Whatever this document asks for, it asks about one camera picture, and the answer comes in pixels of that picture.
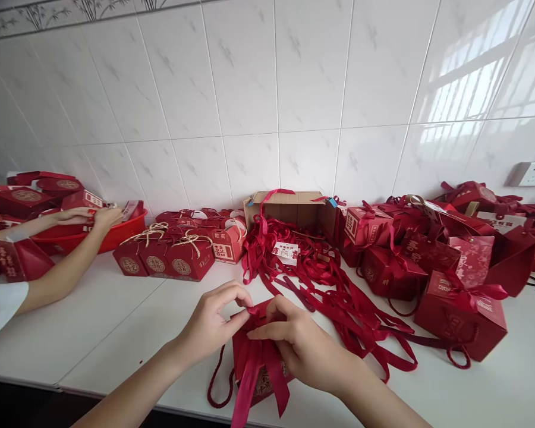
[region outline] wall socket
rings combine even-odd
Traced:
[[[518,163],[509,181],[510,186],[535,186],[535,162]]]

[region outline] open cardboard box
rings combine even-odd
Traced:
[[[267,191],[259,191],[253,197],[248,197],[244,200],[244,214],[246,215],[248,231],[253,229],[254,216],[259,215],[261,203],[267,194]],[[333,242],[337,208],[327,200],[312,201],[322,196],[321,192],[309,191],[295,192],[295,194],[274,193],[263,204],[265,216],[266,218],[273,217],[286,223],[294,223],[300,228],[319,224],[327,239]]]

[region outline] red satin ribbon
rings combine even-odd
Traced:
[[[456,308],[462,311],[478,313],[476,297],[503,300],[509,296],[501,285],[482,284],[466,288],[455,272],[448,270],[444,274],[449,279],[450,284],[452,284],[448,298],[455,299]]]

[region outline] white countertop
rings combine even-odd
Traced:
[[[68,297],[0,331],[0,380],[55,389],[162,282],[124,276],[111,253],[97,256]]]
[[[351,279],[380,309],[392,313],[384,299],[374,296],[352,269],[346,269]],[[132,374],[141,361],[146,361],[181,331],[203,292],[230,279],[241,279],[241,276],[240,265],[215,263],[200,283],[165,281],[60,381],[60,387],[85,394],[108,394]],[[278,288],[299,304],[293,293]],[[250,284],[248,290],[255,303],[272,297],[259,279]],[[404,309],[400,302],[395,304]],[[444,351],[412,344],[418,369],[411,373],[391,369],[389,386],[433,426],[535,426],[535,288],[526,287],[519,297],[507,299],[504,306],[509,334],[484,362],[473,362],[470,370],[459,370],[449,363]],[[238,310],[232,304],[226,308],[225,315]],[[320,313],[313,317],[337,338],[327,318]],[[428,335],[414,327],[417,334]],[[402,355],[394,341],[383,343]],[[178,413],[229,419],[235,397],[219,410],[212,408],[206,399],[217,362],[218,354],[215,354],[185,373],[158,405]],[[380,374],[372,357],[367,358],[367,362]],[[227,395],[227,378],[232,365],[232,348],[228,343],[214,388],[217,401],[224,400]],[[281,419],[275,398],[270,396],[252,407],[248,422],[282,427],[360,426],[334,397],[315,391],[298,380],[293,380],[289,389],[291,397]]]

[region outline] hand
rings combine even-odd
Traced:
[[[308,312],[281,295],[267,306],[266,318],[268,324],[248,332],[248,337],[276,341],[291,374],[312,388],[338,395],[364,364],[339,346]]]
[[[254,306],[250,293],[236,281],[204,293],[182,332],[165,345],[184,370],[212,355],[248,321],[250,314],[246,309],[229,321],[220,315],[234,300],[240,307]]]
[[[95,213],[95,224],[93,228],[101,228],[108,231],[122,221],[123,210],[121,208],[101,208]]]
[[[66,211],[60,211],[55,214],[52,214],[55,217],[55,220],[58,225],[74,225],[74,224],[85,224],[87,223],[93,214],[89,213],[91,208],[79,207]]]

